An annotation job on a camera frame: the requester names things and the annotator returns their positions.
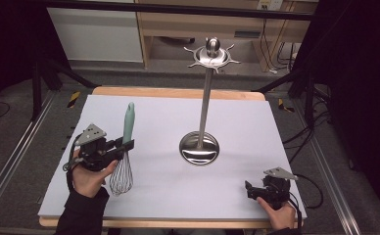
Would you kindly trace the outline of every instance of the whisk handle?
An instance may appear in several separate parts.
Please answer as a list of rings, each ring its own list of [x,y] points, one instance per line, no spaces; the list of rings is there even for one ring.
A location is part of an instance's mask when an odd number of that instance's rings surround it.
[[[126,109],[125,119],[123,121],[123,138],[122,144],[131,141],[132,129],[135,122],[135,107],[134,103],[129,103],[128,108]]]

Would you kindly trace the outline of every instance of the person's hand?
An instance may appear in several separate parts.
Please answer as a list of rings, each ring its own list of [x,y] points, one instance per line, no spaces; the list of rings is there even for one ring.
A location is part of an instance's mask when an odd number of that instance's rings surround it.
[[[73,153],[73,157],[77,157],[79,150]],[[105,184],[105,177],[114,172],[118,161],[113,160],[102,171],[90,171],[82,165],[77,165],[73,170],[73,187],[74,190],[85,197],[94,198],[99,192],[102,184]]]
[[[268,214],[274,230],[294,228],[295,209],[288,202],[282,203],[282,207],[276,211],[263,198],[257,197],[257,201]]]

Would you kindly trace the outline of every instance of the black cable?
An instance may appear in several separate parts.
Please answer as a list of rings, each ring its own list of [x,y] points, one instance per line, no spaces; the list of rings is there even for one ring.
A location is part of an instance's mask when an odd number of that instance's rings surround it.
[[[320,117],[325,117],[325,116],[327,116],[327,114],[329,114],[329,113],[326,111],[326,112],[322,113],[321,115],[319,115],[318,118],[320,118]],[[325,121],[327,121],[327,120],[329,120],[329,118],[326,118],[326,119],[322,120],[320,123],[315,124],[313,127],[316,128],[316,127],[320,126],[321,124],[323,124],[323,123],[324,123]],[[292,147],[284,147],[284,149],[286,149],[286,150],[288,150],[288,149],[296,149],[296,148],[300,148],[300,147],[302,147],[302,145],[292,146]]]
[[[276,53],[276,61],[279,64],[286,66],[287,65],[286,63],[280,62],[281,60],[282,61],[286,60],[286,59],[281,59],[281,53],[282,53],[282,49],[284,49],[284,46],[285,46],[285,42],[281,42],[281,44],[279,45],[279,48],[278,48],[278,52]]]
[[[309,135],[306,137],[306,139],[304,140],[304,142],[300,145],[300,147],[298,148],[298,150],[295,152],[295,154],[293,155],[293,157],[291,157],[289,163],[291,164],[293,162],[293,160],[298,156],[298,154],[300,153],[300,151],[304,148],[304,146],[306,146],[306,144],[309,142],[309,140],[311,140],[312,138],[312,135],[314,134],[314,131],[310,131],[309,132]]]
[[[290,60],[288,61],[288,72],[291,72],[291,69],[293,67],[293,65],[292,65],[293,53],[294,53],[294,42],[291,43]]]
[[[291,196],[294,197],[296,200],[297,204],[294,203],[294,201],[290,198],[289,202],[292,204],[292,206],[297,210],[297,224],[298,224],[298,232],[301,234],[301,226],[303,225],[303,214],[300,211],[299,204],[297,198],[294,196],[294,194],[291,194]]]
[[[273,66],[273,69],[274,70],[283,70],[285,68],[281,68],[281,67],[277,67],[276,65],[273,64],[272,62],[272,59],[271,59],[271,56],[270,56],[270,53],[269,53],[269,45],[267,44],[267,39],[266,39],[266,33],[265,33],[265,28],[266,28],[266,19],[263,19],[263,22],[262,22],[262,36],[261,36],[261,42],[262,42],[262,39],[265,40],[265,44],[266,44],[266,50],[267,50],[267,54],[268,54],[268,58],[269,58],[269,62],[270,64]]]
[[[284,49],[284,47],[285,47],[285,42],[281,42],[281,44],[279,45],[279,49],[278,49],[278,53],[277,53],[277,59],[278,60],[281,60],[281,61],[289,61],[290,60],[290,58],[281,58],[281,54],[282,54],[282,50]],[[291,54],[293,55],[294,54],[294,51],[296,51],[297,49],[295,49],[296,48],[296,46],[295,46],[295,43],[293,42],[292,44],[291,44]]]
[[[317,209],[317,208],[321,207],[321,205],[324,203],[324,194],[322,193],[321,188],[318,187],[318,184],[315,183],[310,178],[308,178],[308,177],[306,177],[306,176],[304,176],[302,174],[294,173],[294,175],[297,175],[298,177],[301,177],[301,178],[306,179],[307,181],[309,181],[311,184],[313,184],[315,186],[315,188],[317,188],[318,193],[320,194],[320,201],[318,202],[318,204],[315,205],[315,206],[306,206],[306,208],[308,208],[308,209]]]
[[[10,107],[9,104],[7,104],[5,102],[0,102],[0,104],[3,104],[3,105],[7,106],[7,110],[3,114],[0,115],[0,117],[3,117],[4,115],[6,115],[10,111],[11,107]]]
[[[322,100],[322,99],[320,99],[320,98],[318,98],[318,102],[316,102],[316,103],[314,103],[313,105],[312,105],[312,108],[315,110],[315,107],[317,107],[317,105],[319,105],[319,104],[327,104],[326,103],[326,101],[325,100]]]
[[[71,152],[69,153],[69,160],[68,160],[67,163],[65,163],[65,164],[63,165],[63,171],[68,171],[68,170],[70,170],[71,167],[72,167],[72,165],[73,165],[73,163],[74,163],[74,161],[73,161],[74,146],[75,146],[76,141],[79,139],[80,135],[81,135],[81,134],[77,135],[77,136],[74,138],[73,142],[71,143]]]
[[[265,55],[265,53],[263,52],[263,49],[262,49],[262,38],[263,38],[263,34],[261,35],[261,39],[260,39],[260,49],[261,49],[261,52],[262,52],[263,58],[265,59],[265,62],[266,62],[267,67],[268,67],[270,70],[272,70],[272,68],[270,67],[270,65],[269,65],[269,63],[268,63],[268,61],[267,61],[267,59],[266,59],[266,55]]]
[[[330,102],[331,97],[327,94],[324,94],[319,89],[314,88],[314,96],[318,99],[324,100],[326,103]]]
[[[314,122],[318,121],[318,120],[319,120],[320,118],[322,118],[322,117],[327,116],[328,114],[329,114],[328,111],[325,111],[325,112],[319,114],[317,117],[314,118]],[[308,125],[308,126],[306,126],[304,129],[302,129],[299,133],[297,133],[297,134],[294,135],[293,137],[291,137],[291,138],[289,138],[289,139],[287,139],[287,140],[282,141],[282,144],[287,144],[287,143],[289,143],[289,142],[291,142],[291,141],[297,139],[298,137],[300,137],[300,136],[306,134],[308,131],[314,129],[316,126],[317,126],[317,125],[313,125],[313,126]]]

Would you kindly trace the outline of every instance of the metal stand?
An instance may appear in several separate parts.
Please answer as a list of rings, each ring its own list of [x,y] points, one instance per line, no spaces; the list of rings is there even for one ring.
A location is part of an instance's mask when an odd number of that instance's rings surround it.
[[[217,140],[205,132],[206,119],[208,117],[209,101],[211,97],[212,76],[214,70],[218,73],[218,68],[224,67],[229,63],[239,63],[233,61],[229,54],[229,49],[220,48],[220,42],[217,38],[210,38],[206,41],[206,47],[200,47],[194,51],[184,48],[186,51],[192,52],[195,63],[193,66],[203,66],[206,68],[205,89],[203,92],[203,105],[200,117],[199,131],[193,131],[185,135],[179,144],[181,156],[187,162],[193,165],[208,165],[212,163],[218,156],[219,145]]]

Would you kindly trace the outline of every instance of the metal rail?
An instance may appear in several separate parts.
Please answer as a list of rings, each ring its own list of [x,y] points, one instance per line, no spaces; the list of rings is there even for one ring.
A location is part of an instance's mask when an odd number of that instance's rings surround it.
[[[298,100],[294,100],[293,103],[296,110],[303,110],[303,107],[301,104],[299,104]],[[297,114],[303,126],[306,127],[307,123],[304,117],[301,114],[299,114],[299,112],[297,112]],[[328,194],[330,195],[331,201],[333,202],[334,208],[336,209],[336,212],[339,215],[340,221],[342,222],[346,234],[361,234],[355,217],[353,216],[353,213],[350,210],[349,204],[347,203],[346,198],[343,195],[343,192],[333,172],[331,171],[330,166],[328,165],[328,162],[325,160],[325,156],[315,136],[312,137],[310,144],[312,150],[314,151],[315,162],[321,173],[322,180],[324,181],[324,184],[327,187]]]
[[[73,1],[73,0],[24,0],[29,4],[40,4],[49,8],[101,10],[116,12],[147,12],[183,15],[223,16],[239,18],[261,18],[294,21],[311,21],[317,18],[310,13],[292,13],[249,9],[231,9],[217,7],[176,6],[162,4],[139,4],[119,2]]]
[[[16,171],[17,166],[19,165],[21,159],[23,158],[23,155],[25,151],[27,150],[28,146],[30,145],[32,139],[34,138],[35,133],[37,132],[38,128],[40,127],[41,123],[43,122],[44,118],[46,117],[47,113],[50,110],[50,106],[52,104],[53,99],[55,98],[56,92],[55,91],[49,91],[44,99],[43,102],[43,109],[42,112],[39,114],[37,119],[33,120],[27,129],[25,130],[25,133],[23,134],[22,138],[20,139],[19,143],[17,144],[16,148],[14,149],[12,155],[7,160],[6,164],[4,165],[3,169],[0,172],[0,197],[3,194],[5,188],[7,187],[11,177],[13,176],[14,172]]]

